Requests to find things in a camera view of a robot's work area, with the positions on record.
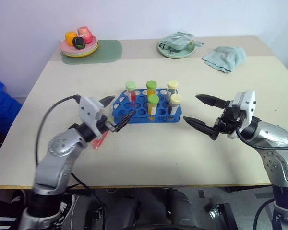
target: test tube rack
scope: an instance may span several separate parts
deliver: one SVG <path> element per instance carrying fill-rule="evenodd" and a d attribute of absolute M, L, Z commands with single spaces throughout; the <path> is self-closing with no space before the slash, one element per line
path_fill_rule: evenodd
<path fill-rule="evenodd" d="M 135 103 L 129 102 L 127 90 L 124 90 L 113 103 L 112 115 L 115 123 L 119 123 L 131 110 L 135 110 L 135 114 L 131 117 L 129 123 L 173 123 L 180 120 L 180 115 L 182 113 L 181 105 L 179 105 L 175 115 L 170 115 L 168 113 L 169 101 L 166 100 L 167 89 L 156 89 L 159 103 L 155 116 L 148 115 L 147 89 L 136 89 L 135 92 Z"/>

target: beige table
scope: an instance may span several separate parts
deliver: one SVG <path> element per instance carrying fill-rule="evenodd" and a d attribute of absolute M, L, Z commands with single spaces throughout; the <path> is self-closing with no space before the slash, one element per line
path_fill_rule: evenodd
<path fill-rule="evenodd" d="M 122 59 L 112 63 L 66 65 L 57 51 L 0 150 L 0 188 L 31 188 L 34 142 L 47 108 L 75 93 L 96 98 L 118 96 L 127 80 L 144 88 L 147 80 L 154 79 L 164 88 L 169 79 L 177 79 L 183 96 L 182 115 L 211 126 L 222 110 L 204 105 L 194 97 L 196 94 L 230 100 L 237 92 L 255 90 L 255 116 L 288 129 L 288 71 L 273 53 L 255 37 L 199 40 L 205 42 L 205 48 L 178 60 L 163 58 L 156 51 L 155 40 L 122 41 Z M 248 58 L 231 74 L 218 72 L 200 58 L 218 45 L 241 46 Z M 142 49 L 135 54 L 135 47 Z M 41 136 L 40 159 L 46 154 L 48 141 L 74 122 L 80 123 L 75 102 L 66 102 L 53 111 Z M 98 151 L 87 148 L 75 163 L 74 172 L 94 187 L 269 184 L 254 149 L 226 135 L 212 141 L 183 119 L 171 124 L 129 124 L 110 134 Z"/>

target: toy fruit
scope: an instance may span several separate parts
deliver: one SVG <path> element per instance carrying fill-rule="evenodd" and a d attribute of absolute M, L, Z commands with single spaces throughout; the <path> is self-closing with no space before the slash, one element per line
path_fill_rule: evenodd
<path fill-rule="evenodd" d="M 92 32 L 87 28 L 87 26 L 78 28 L 78 36 L 82 37 L 86 44 L 89 44 L 93 40 Z"/>
<path fill-rule="evenodd" d="M 76 49 L 83 49 L 85 47 L 84 39 L 81 37 L 74 37 L 72 39 L 72 44 Z"/>
<path fill-rule="evenodd" d="M 72 40 L 74 37 L 77 37 L 76 32 L 74 31 L 69 31 L 65 34 L 65 40 L 67 42 L 67 44 L 69 44 L 70 46 L 72 46 Z"/>

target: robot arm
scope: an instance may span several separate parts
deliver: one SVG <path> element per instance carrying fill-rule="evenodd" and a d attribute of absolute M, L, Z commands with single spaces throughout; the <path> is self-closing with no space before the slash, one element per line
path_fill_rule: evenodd
<path fill-rule="evenodd" d="M 60 217 L 60 195 L 68 186 L 73 164 L 80 153 L 102 133 L 108 130 L 118 132 L 129 122 L 134 112 L 116 125 L 107 121 L 102 114 L 102 109 L 113 99 L 114 96 L 100 101 L 85 97 L 78 100 L 79 116 L 83 123 L 72 125 L 49 142 L 47 155 L 36 169 L 33 193 L 29 207 L 23 212 L 20 230 L 53 227 Z"/>
<path fill-rule="evenodd" d="M 184 120 L 193 128 L 216 140 L 219 133 L 229 138 L 239 137 L 260 154 L 273 187 L 275 212 L 283 226 L 288 225 L 288 130 L 254 117 L 255 92 L 237 94 L 234 100 L 224 101 L 209 95 L 197 95 L 210 106 L 224 109 L 213 127 L 191 117 Z"/>

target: green placemat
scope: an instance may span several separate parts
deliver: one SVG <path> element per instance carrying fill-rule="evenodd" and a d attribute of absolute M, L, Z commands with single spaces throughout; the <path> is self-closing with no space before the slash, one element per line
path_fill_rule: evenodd
<path fill-rule="evenodd" d="M 113 62 L 120 59 L 123 48 L 117 40 L 100 40 L 97 50 L 86 57 L 68 57 L 62 54 L 62 61 L 69 65 Z"/>

